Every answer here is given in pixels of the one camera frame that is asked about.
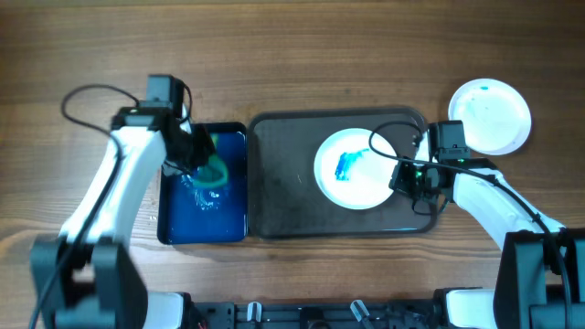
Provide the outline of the green sponge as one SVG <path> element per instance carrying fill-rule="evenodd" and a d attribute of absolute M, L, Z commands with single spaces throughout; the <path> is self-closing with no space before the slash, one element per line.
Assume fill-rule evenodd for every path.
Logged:
<path fill-rule="evenodd" d="M 214 134 L 200 133 L 195 137 L 195 155 L 197 160 L 205 163 L 194 167 L 186 175 L 195 188 L 214 189 L 225 186 L 229 181 L 229 170 L 224 160 L 218 155 Z"/>

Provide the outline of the white plate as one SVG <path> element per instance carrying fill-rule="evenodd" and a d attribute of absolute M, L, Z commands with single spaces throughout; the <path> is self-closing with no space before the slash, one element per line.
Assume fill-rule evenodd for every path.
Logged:
<path fill-rule="evenodd" d="M 527 141 L 532 127 L 531 112 L 522 95 L 494 79 L 464 83 L 452 95 L 448 118 L 463 123 L 469 147 L 488 155 L 517 151 Z"/>
<path fill-rule="evenodd" d="M 398 161 L 384 137 L 363 128 L 333 133 L 314 157 L 314 177 L 322 193 L 340 207 L 365 210 L 384 203 Z"/>

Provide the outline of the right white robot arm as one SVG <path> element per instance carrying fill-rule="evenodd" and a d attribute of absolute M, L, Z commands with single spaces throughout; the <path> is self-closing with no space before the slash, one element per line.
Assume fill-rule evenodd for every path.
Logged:
<path fill-rule="evenodd" d="M 583 327 L 583 229 L 566 228 L 542 214 L 492 162 L 401 158 L 390 187 L 415 202 L 444 196 L 467 211 L 502 251 L 494 289 L 438 292 L 441 327 Z"/>

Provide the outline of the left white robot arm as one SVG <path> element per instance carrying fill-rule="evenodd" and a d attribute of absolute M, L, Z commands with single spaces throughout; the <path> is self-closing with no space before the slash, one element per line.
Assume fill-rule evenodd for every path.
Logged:
<path fill-rule="evenodd" d="M 149 182 L 164 163 L 170 175 L 192 172 L 215 152 L 203 125 L 163 108 L 123 108 L 85 197 L 54 240 L 31 254 L 37 304 L 29 321 L 47 328 L 179 328 L 189 299 L 149 292 L 128 247 Z"/>

